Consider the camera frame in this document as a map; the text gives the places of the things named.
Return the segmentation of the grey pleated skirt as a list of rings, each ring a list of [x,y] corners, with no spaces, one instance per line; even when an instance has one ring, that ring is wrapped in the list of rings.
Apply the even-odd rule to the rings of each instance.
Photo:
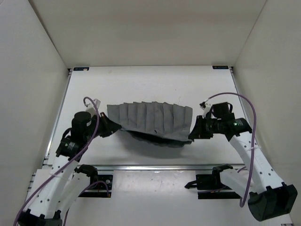
[[[107,105],[108,118],[134,138],[172,148],[190,145],[193,109],[159,102]]]

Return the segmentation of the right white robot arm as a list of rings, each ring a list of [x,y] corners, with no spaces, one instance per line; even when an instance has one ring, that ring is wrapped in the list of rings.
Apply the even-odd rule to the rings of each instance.
[[[261,148],[252,140],[252,128],[244,118],[235,118],[233,106],[228,102],[220,104],[200,104],[203,114],[197,116],[196,124],[189,137],[210,139],[222,134],[238,152],[249,173],[251,182],[239,174],[231,165],[213,167],[212,174],[189,182],[187,189],[209,186],[213,190],[225,186],[241,198],[246,198],[248,208],[257,221],[289,214],[298,192],[294,185],[287,185],[273,170]]]

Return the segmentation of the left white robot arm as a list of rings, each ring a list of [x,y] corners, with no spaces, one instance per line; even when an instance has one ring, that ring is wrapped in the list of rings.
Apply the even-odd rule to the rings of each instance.
[[[82,155],[96,137],[109,137],[121,126],[104,113],[77,112],[71,127],[66,129],[56,151],[48,179],[25,201],[14,225],[61,226],[63,217],[83,192],[98,184],[97,169],[91,165],[79,165]]]

